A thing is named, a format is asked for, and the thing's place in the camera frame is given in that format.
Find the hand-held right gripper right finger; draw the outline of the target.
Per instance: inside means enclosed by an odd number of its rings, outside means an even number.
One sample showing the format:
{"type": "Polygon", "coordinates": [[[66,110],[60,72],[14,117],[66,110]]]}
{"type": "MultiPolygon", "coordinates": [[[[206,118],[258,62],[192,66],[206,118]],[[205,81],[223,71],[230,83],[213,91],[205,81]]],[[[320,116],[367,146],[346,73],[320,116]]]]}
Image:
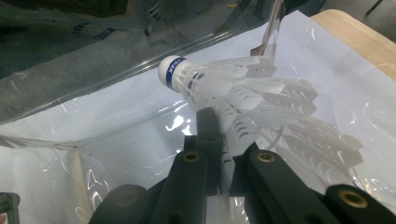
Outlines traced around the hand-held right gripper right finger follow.
{"type": "Polygon", "coordinates": [[[248,195],[251,187],[250,177],[248,175],[248,160],[251,152],[258,150],[256,143],[251,144],[240,156],[233,157],[234,170],[233,179],[229,188],[232,197],[244,197],[248,195]]]}

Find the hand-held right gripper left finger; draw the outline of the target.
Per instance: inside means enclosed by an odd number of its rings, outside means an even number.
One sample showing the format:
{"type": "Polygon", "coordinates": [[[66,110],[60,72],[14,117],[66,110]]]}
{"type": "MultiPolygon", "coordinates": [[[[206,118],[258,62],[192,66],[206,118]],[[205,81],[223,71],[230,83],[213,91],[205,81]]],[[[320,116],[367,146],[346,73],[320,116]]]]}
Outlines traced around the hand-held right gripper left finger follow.
{"type": "Polygon", "coordinates": [[[199,150],[207,157],[206,193],[218,193],[221,177],[221,153],[223,150],[219,122],[212,107],[200,109],[196,113],[196,135],[186,135],[184,150],[199,150]]]}

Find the clear plastic bag beige trim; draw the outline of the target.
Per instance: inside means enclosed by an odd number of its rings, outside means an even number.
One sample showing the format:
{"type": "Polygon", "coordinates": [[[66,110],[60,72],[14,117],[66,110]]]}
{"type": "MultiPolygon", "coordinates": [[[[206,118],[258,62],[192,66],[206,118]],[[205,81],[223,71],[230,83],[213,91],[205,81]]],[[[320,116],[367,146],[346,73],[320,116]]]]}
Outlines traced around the clear plastic bag beige trim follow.
{"type": "MultiPolygon", "coordinates": [[[[0,0],[0,125],[24,119],[251,30],[248,55],[276,57],[282,21],[326,0],[0,0]]],[[[248,224],[220,177],[207,224],[248,224]]]]}

